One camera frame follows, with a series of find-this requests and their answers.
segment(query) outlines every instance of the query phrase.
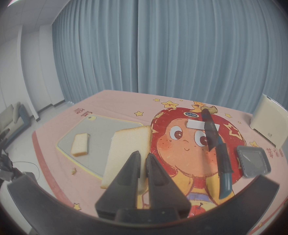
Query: white toaster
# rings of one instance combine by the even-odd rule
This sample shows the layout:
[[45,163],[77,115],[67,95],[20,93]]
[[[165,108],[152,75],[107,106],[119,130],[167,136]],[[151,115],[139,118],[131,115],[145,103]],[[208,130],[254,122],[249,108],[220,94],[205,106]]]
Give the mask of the white toaster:
[[250,127],[279,149],[288,137],[288,111],[272,98],[262,94]]

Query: toast slice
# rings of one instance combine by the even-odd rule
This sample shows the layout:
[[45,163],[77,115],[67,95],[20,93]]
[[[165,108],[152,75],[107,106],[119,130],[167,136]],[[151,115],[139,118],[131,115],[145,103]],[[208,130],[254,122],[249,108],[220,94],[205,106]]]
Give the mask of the toast slice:
[[71,155],[73,155],[74,157],[87,155],[88,137],[89,134],[87,133],[75,135],[74,141],[72,143]]
[[141,155],[141,172],[138,194],[143,194],[147,187],[145,160],[150,152],[151,138],[152,132],[150,126],[116,131],[111,140],[107,165],[100,188],[107,189],[129,156],[134,151],[139,151]]

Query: floor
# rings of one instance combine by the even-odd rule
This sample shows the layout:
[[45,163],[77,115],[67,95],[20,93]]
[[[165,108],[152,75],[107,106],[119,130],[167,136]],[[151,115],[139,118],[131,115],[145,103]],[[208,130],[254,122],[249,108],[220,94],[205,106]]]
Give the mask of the floor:
[[[13,162],[13,166],[18,168],[20,171],[29,171],[34,173],[38,184],[46,190],[49,194],[54,196],[46,179],[43,176],[43,173],[40,169],[39,163],[36,158],[36,154],[34,151],[33,143],[32,143],[32,133],[43,124],[48,122],[53,117],[57,116],[67,108],[71,107],[73,104],[69,102],[62,103],[56,107],[49,107],[42,111],[40,115],[40,120],[36,122],[36,120],[32,119],[32,125],[25,132],[23,132],[17,139],[13,141],[13,143],[6,149],[8,152],[10,159]],[[31,230],[31,226],[21,215],[17,207],[15,206],[12,198],[9,195],[7,190],[8,182],[4,182],[0,189],[0,202],[5,207],[9,215],[16,221],[16,223],[26,232],[29,233]],[[279,214],[277,212],[266,224],[263,225],[261,229],[259,229],[255,234],[260,234]]]

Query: gray sofa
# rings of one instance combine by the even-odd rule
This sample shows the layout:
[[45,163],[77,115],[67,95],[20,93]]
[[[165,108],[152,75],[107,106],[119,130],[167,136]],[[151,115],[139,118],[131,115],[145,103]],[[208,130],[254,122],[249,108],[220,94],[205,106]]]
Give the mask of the gray sofa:
[[0,113],[0,134],[6,132],[5,148],[25,129],[31,126],[31,120],[23,104],[9,105]]

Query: table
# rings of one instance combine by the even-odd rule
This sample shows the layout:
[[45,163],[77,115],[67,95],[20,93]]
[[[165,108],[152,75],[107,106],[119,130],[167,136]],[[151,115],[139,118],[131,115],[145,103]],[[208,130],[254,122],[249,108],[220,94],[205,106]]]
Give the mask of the table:
[[[214,157],[204,155],[208,152],[204,133],[186,128],[188,118],[201,119],[203,108],[208,108],[214,122],[220,124],[219,134],[228,146],[235,172],[232,175],[233,193],[229,198],[253,180],[242,177],[234,152],[238,145],[262,147],[272,169],[267,178],[280,184],[271,206],[251,231],[254,233],[288,198],[288,164],[282,150],[275,149],[267,139],[249,127],[252,117],[249,113],[197,101],[106,90],[75,104],[37,129],[32,135],[33,145],[56,198],[77,210],[97,216],[94,204],[104,192],[100,189],[100,177],[65,156],[57,149],[57,143],[89,114],[150,125],[153,132],[151,152],[191,201],[190,216],[198,215],[226,200],[221,201],[217,197],[218,175],[215,173]],[[74,167],[77,172],[72,175]],[[147,193],[139,196],[138,205],[148,208]]]

